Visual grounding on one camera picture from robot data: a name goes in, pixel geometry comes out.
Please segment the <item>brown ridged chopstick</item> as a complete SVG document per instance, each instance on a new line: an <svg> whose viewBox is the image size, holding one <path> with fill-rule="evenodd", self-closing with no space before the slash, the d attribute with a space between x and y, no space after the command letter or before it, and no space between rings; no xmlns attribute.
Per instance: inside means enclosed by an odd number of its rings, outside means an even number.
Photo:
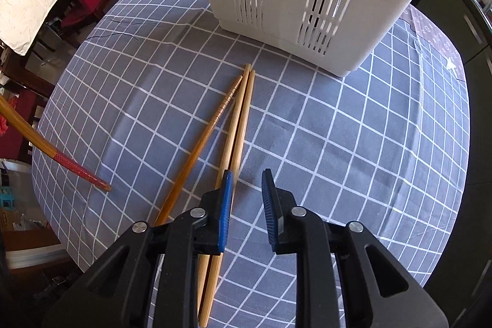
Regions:
<svg viewBox="0 0 492 328"><path fill-rule="evenodd" d="M219 119L224 113L224 110L226 109L227 105L230 103L231 99L233 98L234 93L237 91L239 88L240 83L243 81L244 75L240 74L235 81L233 82L232 86L228 90L227 94L225 95L223 101L219 104L218 109L215 111L213 114L212 119L210 122L207 124L207 127L204 129L200 137L198 138L198 141L195 143L191 153L189 154L187 160L184 163L184 166L180 173L178 173L178 176L171 188L171 191L167 195L159 213L158 216L156 217L156 220L154 221L154 226L161 226L166 222L168 217L170 216L171 211L174 208L174 205L176 201L178 200L178 197L181 193L181 190L184 187L184 184L186 180L188 179L188 175L192 171L196 161L198 161L198 158L204 149L205 145L208 142L208 139L210 138L213 129L216 127L217 123L219 122Z"/></svg>

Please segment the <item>light wooden chopstick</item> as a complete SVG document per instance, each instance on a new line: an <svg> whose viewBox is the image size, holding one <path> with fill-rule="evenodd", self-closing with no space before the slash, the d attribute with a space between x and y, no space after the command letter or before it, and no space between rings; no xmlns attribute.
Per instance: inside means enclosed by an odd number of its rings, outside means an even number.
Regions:
<svg viewBox="0 0 492 328"><path fill-rule="evenodd" d="M233 173L233 191L235 191L237 185L238 176L239 176L239 167L241 165L241 158L243 155L244 138L245 138L246 127L248 123L248 114L249 114L249 107L251 103L253 84L254 84L254 71L251 70L251 72L248 75L248 85L247 85L246 93L244 95L244 102L241 109L241 116L239 119L239 127L234 141L233 155L229 167L227 169Z"/></svg>
<svg viewBox="0 0 492 328"><path fill-rule="evenodd" d="M236 133L239 127L241 109L244 102L244 95L248 85L248 75L252 66L247 64L244 69L243 79L239 89L236 91L234 107L228 127L228 135L224 144L223 154L219 164L219 171L215 182L215 187L219 188L223 179L224 172L228 169L232 155ZM198 326L207 327L209 316L213 305L213 297L219 279L219 272L224 254L220 255L200 255L198 258Z"/></svg>

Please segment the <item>red chopstick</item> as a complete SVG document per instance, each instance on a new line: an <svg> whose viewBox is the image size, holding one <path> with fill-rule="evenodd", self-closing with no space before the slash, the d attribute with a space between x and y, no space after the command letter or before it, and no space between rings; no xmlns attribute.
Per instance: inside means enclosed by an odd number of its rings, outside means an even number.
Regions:
<svg viewBox="0 0 492 328"><path fill-rule="evenodd" d="M74 159L66 156L59 149L56 149L49 141L36 132L3 97L1 97L1 114L12 127L17 129L42 153L102 191L111 191L112 187L109 183L77 164Z"/></svg>

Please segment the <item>green lower kitchen cabinets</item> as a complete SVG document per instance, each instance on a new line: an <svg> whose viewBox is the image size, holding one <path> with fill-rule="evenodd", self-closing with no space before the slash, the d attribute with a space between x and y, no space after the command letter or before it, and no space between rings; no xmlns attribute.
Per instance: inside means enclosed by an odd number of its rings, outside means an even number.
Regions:
<svg viewBox="0 0 492 328"><path fill-rule="evenodd" d="M465 188L491 192L491 28L473 0L413 0L457 49L470 98L470 158Z"/></svg>

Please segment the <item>grey checkered tablecloth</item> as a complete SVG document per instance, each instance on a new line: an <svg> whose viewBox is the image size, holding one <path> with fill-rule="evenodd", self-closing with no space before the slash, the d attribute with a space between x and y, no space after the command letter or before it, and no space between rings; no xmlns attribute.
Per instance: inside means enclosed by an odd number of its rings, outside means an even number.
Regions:
<svg viewBox="0 0 492 328"><path fill-rule="evenodd" d="M120 0L77 49L39 132L110 183L101 192L40 152L33 189L88 268L135 221L153 221L234 79L253 96L212 327L291 327L296 262L268 244L261 174L339 224L361 221L419 282L452 232L465 186L461 60L410 8L344 78L227 33L208 0Z"/></svg>

